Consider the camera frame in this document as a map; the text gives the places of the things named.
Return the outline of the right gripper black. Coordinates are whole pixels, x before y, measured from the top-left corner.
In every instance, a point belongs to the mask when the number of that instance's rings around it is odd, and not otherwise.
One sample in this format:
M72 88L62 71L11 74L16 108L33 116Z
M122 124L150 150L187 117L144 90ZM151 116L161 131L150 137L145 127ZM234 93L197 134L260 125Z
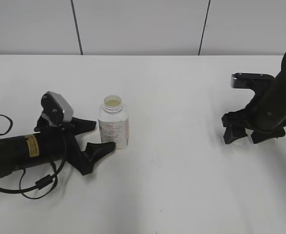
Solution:
M286 80L273 80L263 92L254 92L244 109L228 112L222 117L225 144L245 138L245 129L254 130L254 144L286 135Z

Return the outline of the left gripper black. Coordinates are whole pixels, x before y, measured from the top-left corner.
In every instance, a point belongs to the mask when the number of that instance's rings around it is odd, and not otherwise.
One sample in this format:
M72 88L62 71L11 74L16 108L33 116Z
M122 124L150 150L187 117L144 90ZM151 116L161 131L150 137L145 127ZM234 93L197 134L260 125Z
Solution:
M115 142L90 143L86 151L81 151L76 136L96 129L96 121L73 117L71 122L60 126L49 126L48 121L40 117L35 127L39 153L42 157L65 160L83 176L91 174L97 162L115 151Z

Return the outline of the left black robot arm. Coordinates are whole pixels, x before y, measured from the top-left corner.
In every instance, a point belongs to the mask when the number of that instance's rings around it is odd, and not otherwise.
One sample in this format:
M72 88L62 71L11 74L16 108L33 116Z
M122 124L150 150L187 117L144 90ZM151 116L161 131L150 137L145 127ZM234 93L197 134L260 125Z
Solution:
M39 118L34 134L0 139L0 179L12 172L65 159L83 176L92 173L94 165L115 150L114 142L87 143L82 151L76 136L91 132L96 122L73 118L50 126Z

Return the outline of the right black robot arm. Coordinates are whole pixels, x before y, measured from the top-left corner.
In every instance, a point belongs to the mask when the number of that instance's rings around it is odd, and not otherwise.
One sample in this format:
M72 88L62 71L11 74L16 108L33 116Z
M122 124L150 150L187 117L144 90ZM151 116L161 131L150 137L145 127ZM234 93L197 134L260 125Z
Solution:
M226 144L247 137L246 130L252 130L251 139L254 144L285 136L286 52L277 76L235 73L231 76L231 87L250 89L254 96L245 108L222 116L225 128L223 139Z

